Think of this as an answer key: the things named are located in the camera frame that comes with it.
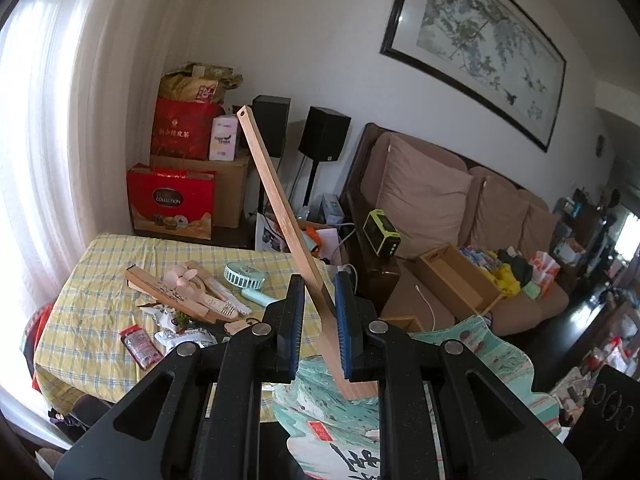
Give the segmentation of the brown sofa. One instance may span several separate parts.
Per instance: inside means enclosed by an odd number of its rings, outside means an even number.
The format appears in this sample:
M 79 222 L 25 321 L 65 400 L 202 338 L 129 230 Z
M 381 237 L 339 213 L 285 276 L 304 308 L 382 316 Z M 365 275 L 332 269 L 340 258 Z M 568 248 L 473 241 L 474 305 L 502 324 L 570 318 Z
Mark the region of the brown sofa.
M 551 248 L 558 219 L 542 198 L 440 146 L 369 122 L 341 201 L 356 224 L 346 254 L 360 296 L 382 315 L 414 315 L 426 330 L 487 315 L 499 336 L 561 314 L 557 282 L 535 297 L 509 296 L 467 261 L 465 248 L 512 248 L 524 264 Z

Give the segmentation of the patterned folding fan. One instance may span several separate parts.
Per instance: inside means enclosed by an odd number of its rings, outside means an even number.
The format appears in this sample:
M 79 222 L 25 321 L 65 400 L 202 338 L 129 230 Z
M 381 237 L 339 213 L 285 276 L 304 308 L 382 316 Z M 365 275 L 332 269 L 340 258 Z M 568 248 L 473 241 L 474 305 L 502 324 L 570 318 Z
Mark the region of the patterned folding fan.
M 212 307 L 220 313 L 233 311 L 236 315 L 247 316 L 252 313 L 249 307 L 236 298 L 227 286 L 221 284 L 213 277 L 213 274 L 202 268 L 194 261 L 186 262 L 186 277 L 193 283 L 203 287 L 203 294 L 217 300 Z

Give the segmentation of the large cardboard box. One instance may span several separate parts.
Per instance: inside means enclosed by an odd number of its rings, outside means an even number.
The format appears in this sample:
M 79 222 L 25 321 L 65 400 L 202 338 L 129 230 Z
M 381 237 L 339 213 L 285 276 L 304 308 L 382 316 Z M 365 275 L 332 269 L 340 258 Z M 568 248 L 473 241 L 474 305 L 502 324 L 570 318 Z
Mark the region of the large cardboard box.
M 420 320 L 414 315 L 386 316 L 383 321 L 397 326 L 407 333 L 422 333 L 424 331 Z

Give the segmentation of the red tea gift bag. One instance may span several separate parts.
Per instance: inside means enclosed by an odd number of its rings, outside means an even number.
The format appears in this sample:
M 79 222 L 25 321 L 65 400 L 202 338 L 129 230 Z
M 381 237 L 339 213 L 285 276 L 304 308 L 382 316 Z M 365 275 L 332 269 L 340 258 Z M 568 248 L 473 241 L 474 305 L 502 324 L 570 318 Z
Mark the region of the red tea gift bag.
M 208 159 L 213 122 L 224 114 L 216 103 L 157 98 L 151 148 L 154 156 Z

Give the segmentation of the mint green handheld fan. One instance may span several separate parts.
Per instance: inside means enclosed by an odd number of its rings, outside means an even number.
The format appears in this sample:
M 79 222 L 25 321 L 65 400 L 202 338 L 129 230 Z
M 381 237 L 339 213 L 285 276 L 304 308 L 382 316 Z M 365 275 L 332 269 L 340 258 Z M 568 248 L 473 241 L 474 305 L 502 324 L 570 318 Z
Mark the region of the mint green handheld fan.
M 254 266 L 239 261 L 228 262 L 224 266 L 224 279 L 238 288 L 245 299 L 261 307 L 265 308 L 276 302 L 274 298 L 262 292 L 266 274 L 255 269 Z

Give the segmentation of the left black speaker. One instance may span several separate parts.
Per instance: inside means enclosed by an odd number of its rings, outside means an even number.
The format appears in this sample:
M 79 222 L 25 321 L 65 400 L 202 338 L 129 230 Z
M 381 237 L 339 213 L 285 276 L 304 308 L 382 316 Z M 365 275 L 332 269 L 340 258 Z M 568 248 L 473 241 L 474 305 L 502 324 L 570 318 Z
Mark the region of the left black speaker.
M 256 125 L 270 157 L 280 158 L 284 152 L 291 99 L 283 96 L 256 96 L 252 103 Z

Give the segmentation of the right black speaker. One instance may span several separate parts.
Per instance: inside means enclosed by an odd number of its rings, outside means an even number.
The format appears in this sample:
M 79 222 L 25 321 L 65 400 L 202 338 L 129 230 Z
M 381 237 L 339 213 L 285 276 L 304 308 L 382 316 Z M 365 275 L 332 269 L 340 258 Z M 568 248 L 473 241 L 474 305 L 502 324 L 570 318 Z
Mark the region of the right black speaker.
M 298 151 L 314 162 L 336 162 L 352 118 L 330 108 L 309 107 Z

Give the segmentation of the pink handheld fan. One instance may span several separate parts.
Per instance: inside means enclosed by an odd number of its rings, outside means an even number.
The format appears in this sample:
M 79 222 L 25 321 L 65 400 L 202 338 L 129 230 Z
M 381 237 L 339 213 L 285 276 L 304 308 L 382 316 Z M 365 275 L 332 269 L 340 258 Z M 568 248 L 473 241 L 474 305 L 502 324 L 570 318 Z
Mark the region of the pink handheld fan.
M 209 312 L 221 315 L 226 320 L 236 320 L 239 317 L 238 310 L 228 300 L 219 298 L 207 288 L 196 269 L 174 266 L 164 274 L 162 282 L 169 288 L 180 292 L 182 296 L 191 299 L 199 306 L 206 307 Z

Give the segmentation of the brown paper bag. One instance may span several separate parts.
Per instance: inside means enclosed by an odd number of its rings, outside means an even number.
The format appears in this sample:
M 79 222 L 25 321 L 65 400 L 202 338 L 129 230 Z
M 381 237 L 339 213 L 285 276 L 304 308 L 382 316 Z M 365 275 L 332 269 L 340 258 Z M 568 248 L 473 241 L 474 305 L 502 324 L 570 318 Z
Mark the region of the brown paper bag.
M 231 67 L 191 62 L 163 74 L 157 96 L 174 101 L 221 104 L 226 93 L 239 88 L 242 82 L 243 76 Z

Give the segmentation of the brown wooden folding fan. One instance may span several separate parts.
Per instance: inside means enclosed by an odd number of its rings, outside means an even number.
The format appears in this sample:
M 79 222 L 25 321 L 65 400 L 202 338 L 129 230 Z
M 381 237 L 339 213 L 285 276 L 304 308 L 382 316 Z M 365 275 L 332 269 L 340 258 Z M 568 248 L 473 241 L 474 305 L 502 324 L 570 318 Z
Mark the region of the brown wooden folding fan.
M 311 255 L 303 239 L 302 231 L 299 229 L 277 171 L 273 167 L 264 140 L 262 140 L 253 111 L 248 105 L 245 105 L 240 108 L 236 116 L 239 118 L 257 172 L 262 181 L 262 186 L 265 188 L 274 215 L 277 218 L 286 244 L 288 244 L 296 269 L 304 279 L 306 289 L 320 316 L 321 332 L 316 342 L 316 349 L 322 355 L 338 391 L 346 400 L 357 401 L 374 398 L 378 395 L 378 385 L 375 382 L 349 382 L 344 378 L 340 352 L 338 351 L 335 306 L 319 273 L 316 265 L 317 259 Z

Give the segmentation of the silver snack packet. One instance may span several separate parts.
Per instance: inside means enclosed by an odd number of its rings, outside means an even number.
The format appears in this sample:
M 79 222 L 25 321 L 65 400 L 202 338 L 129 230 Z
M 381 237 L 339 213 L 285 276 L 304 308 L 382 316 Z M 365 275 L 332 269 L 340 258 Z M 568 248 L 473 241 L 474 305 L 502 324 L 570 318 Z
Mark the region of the silver snack packet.
M 170 353 L 179 344 L 192 342 L 200 348 L 216 346 L 216 338 L 204 328 L 188 328 L 181 333 L 173 333 L 170 330 L 160 330 L 154 334 L 154 339 L 164 348 L 164 354 Z

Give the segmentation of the black speaker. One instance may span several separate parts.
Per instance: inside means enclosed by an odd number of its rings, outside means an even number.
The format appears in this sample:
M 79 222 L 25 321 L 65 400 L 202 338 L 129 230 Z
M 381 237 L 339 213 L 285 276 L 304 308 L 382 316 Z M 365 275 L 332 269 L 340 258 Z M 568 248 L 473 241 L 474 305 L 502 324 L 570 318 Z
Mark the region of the black speaker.
M 330 108 L 309 107 L 298 151 L 314 162 L 336 162 L 352 118 Z
M 270 157 L 280 158 L 284 152 L 291 99 L 283 96 L 256 96 L 252 103 L 256 125 Z

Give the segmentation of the red snack packet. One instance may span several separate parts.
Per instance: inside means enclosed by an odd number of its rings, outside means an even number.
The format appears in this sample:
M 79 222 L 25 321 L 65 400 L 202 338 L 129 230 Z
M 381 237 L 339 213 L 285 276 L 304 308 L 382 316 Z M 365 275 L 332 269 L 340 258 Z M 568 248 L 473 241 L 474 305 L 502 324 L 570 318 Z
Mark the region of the red snack packet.
M 149 334 L 138 324 L 122 330 L 119 337 L 134 362 L 142 370 L 149 370 L 163 359 L 162 354 L 152 343 Z

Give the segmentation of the pink tissue box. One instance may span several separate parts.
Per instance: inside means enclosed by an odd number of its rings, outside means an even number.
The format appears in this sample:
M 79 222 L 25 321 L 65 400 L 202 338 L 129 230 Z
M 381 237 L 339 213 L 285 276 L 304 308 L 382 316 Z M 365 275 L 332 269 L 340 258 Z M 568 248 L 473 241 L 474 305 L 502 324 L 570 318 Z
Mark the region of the pink tissue box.
M 218 116 L 213 121 L 209 141 L 210 160 L 231 162 L 235 158 L 239 121 L 235 115 Z

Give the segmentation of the painted paper hand fan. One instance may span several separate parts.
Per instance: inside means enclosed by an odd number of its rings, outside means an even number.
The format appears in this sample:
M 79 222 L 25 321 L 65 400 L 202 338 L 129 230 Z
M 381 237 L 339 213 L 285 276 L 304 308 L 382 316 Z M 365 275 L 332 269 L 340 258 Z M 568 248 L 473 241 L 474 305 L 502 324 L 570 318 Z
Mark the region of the painted paper hand fan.
M 274 389 L 288 452 L 309 477 L 498 476 L 498 454 L 528 448 L 536 422 L 560 431 L 558 402 L 532 390 L 532 361 L 479 315 L 412 335 L 373 320 L 366 343 L 378 400 L 346 400 L 320 358 Z

